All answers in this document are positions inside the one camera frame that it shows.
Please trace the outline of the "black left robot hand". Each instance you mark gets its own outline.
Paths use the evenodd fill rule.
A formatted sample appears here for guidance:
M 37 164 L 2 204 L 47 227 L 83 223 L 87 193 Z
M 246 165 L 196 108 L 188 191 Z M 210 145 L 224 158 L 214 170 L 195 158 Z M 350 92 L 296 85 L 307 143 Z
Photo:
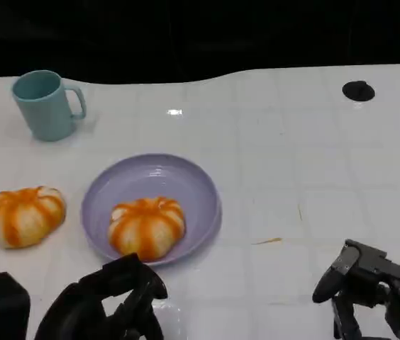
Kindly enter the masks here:
M 36 339 L 163 339 L 153 300 L 168 298 L 162 279 L 137 254 L 69 284 L 38 326 Z

